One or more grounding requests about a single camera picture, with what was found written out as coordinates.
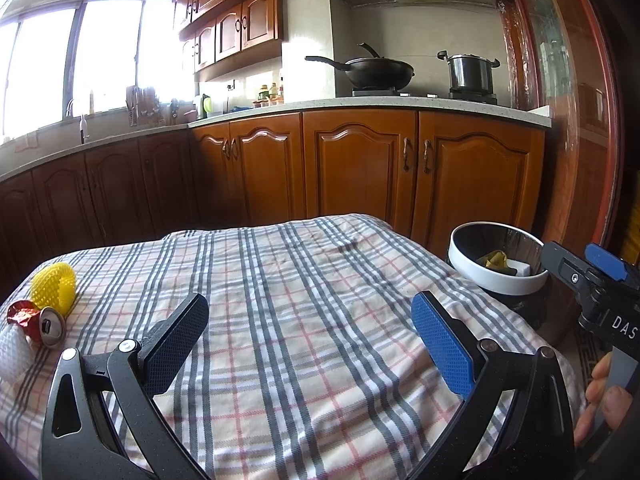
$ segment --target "screw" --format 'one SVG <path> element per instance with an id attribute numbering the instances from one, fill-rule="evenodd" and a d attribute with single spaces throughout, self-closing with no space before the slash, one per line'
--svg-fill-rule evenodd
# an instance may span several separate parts
<path id="1" fill-rule="evenodd" d="M 136 347 L 136 342 L 133 339 L 125 339 L 118 345 L 118 350 L 121 352 L 131 352 Z"/>
<path id="2" fill-rule="evenodd" d="M 495 352 L 498 349 L 498 343 L 493 339 L 482 339 L 480 348 L 485 352 Z"/>
<path id="3" fill-rule="evenodd" d="M 547 359 L 553 359 L 556 356 L 554 350 L 552 348 L 549 348 L 548 346 L 540 347 L 540 353 Z"/>
<path id="4" fill-rule="evenodd" d="M 65 361 L 71 361 L 71 359 L 73 359 L 74 357 L 76 357 L 76 349 L 75 348 L 67 348 L 67 349 L 65 349 L 65 351 L 62 352 L 62 358 Z"/>

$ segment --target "plaid tablecloth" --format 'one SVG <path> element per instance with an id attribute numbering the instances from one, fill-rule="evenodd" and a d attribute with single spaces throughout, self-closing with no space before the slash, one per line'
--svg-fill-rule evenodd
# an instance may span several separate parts
<path id="1" fill-rule="evenodd" d="M 82 354 L 140 338 L 189 291 L 208 299 L 208 328 L 154 400 L 212 478 L 404 480 L 460 403 L 411 322 L 421 290 L 505 350 L 544 344 L 443 261 L 363 215 L 180 232 L 54 261 L 68 262 L 78 276 L 66 345 Z M 3 319 L 29 284 L 4 304 Z M 24 380 L 0 384 L 0 431 L 36 474 L 59 356 L 41 349 Z M 560 363 L 577 413 L 574 372 Z M 127 452 L 144 465 L 110 396 Z M 487 456 L 508 401 L 503 396 L 472 463 Z"/>

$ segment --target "finger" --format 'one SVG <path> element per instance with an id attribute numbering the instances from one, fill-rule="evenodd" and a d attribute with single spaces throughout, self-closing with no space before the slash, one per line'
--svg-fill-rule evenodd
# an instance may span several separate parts
<path id="1" fill-rule="evenodd" d="M 600 404 L 606 387 L 607 378 L 593 380 L 589 386 L 587 386 L 584 396 L 591 404 Z"/>
<path id="2" fill-rule="evenodd" d="M 605 355 L 598 364 L 593 367 L 593 372 L 591 372 L 591 377 L 594 379 L 602 379 L 604 377 L 609 376 L 609 371 L 611 370 L 611 356 L 613 352 L 609 352 Z"/>
<path id="3" fill-rule="evenodd" d="M 616 430 L 631 406 L 633 397 L 620 386 L 609 388 L 602 397 L 602 414 L 612 430 Z"/>
<path id="4" fill-rule="evenodd" d="M 575 425 L 574 429 L 574 443 L 576 446 L 578 446 L 585 438 L 587 438 L 589 432 L 591 431 L 593 420 L 596 416 L 596 409 L 597 406 L 595 404 L 590 404 L 578 419 L 578 422 Z"/>

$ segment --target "black frying pan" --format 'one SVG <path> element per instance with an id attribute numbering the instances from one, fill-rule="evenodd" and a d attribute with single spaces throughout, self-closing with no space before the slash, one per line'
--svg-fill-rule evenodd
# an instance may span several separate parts
<path id="1" fill-rule="evenodd" d="M 306 56 L 307 61 L 320 61 L 342 70 L 354 88 L 363 90 L 401 90 L 409 84 L 414 74 L 414 67 L 404 61 L 380 57 L 368 44 L 360 43 L 373 57 L 351 59 L 340 63 L 322 56 Z"/>

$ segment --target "countertop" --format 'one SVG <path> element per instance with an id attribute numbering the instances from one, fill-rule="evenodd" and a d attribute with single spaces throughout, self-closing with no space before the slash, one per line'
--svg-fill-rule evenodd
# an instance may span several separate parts
<path id="1" fill-rule="evenodd" d="M 519 123 L 528 123 L 532 126 L 542 126 L 544 128 L 551 127 L 551 118 L 535 112 L 524 112 L 514 108 L 506 108 L 496 105 L 487 105 L 483 103 L 473 103 L 470 101 L 458 101 L 452 99 L 436 99 L 428 97 L 343 97 L 334 99 L 322 99 L 316 101 L 300 101 L 284 105 L 277 105 L 265 108 L 252 108 L 242 112 L 224 114 L 208 119 L 194 121 L 189 124 L 178 124 L 176 126 L 161 126 L 159 128 L 148 128 L 146 130 L 137 130 L 135 132 L 126 132 L 121 135 L 105 137 L 103 139 L 94 140 L 85 144 L 79 144 L 67 150 L 51 153 L 36 160 L 32 160 L 27 164 L 23 164 L 14 170 L 0 174 L 0 182 L 11 178 L 23 171 L 28 171 L 36 166 L 56 160 L 57 158 L 72 155 L 73 153 L 82 152 L 82 150 L 91 150 L 112 142 L 120 140 L 135 139 L 136 137 L 159 134 L 167 131 L 183 130 L 186 128 L 195 128 L 196 126 L 205 126 L 206 124 L 215 124 L 225 121 L 233 121 L 236 119 L 244 119 L 267 114 L 280 114 L 283 112 L 295 112 L 302 110 L 314 110 L 318 108 L 344 108 L 344 107 L 391 107 L 391 108 L 415 108 L 415 109 L 431 109 L 431 110 L 447 110 L 453 112 L 466 112 L 470 114 L 479 114 L 487 117 L 496 117 Z"/>

